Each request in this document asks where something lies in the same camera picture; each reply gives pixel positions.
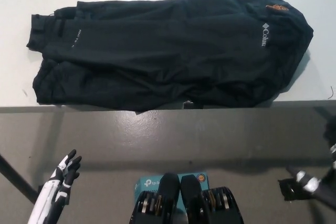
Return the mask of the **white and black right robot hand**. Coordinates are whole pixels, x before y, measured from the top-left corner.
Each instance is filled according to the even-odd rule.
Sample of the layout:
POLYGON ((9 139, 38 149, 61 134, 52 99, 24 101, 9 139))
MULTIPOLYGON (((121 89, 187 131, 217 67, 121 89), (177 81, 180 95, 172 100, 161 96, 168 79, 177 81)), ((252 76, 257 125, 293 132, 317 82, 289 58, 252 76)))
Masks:
POLYGON ((287 166, 286 170, 307 193, 314 195, 316 198, 318 196, 335 198, 335 119, 326 124, 323 137, 329 146, 331 167, 321 179, 294 166, 287 166))

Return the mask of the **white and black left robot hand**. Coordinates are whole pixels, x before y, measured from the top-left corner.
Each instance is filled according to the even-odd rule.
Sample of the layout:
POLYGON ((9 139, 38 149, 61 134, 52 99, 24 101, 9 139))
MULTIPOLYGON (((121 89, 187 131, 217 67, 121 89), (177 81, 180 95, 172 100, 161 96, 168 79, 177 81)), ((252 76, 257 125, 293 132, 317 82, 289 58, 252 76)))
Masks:
POLYGON ((57 223, 64 207, 69 204, 71 188, 79 177, 81 156, 73 149, 67 154, 44 183, 29 217, 28 224, 57 223))

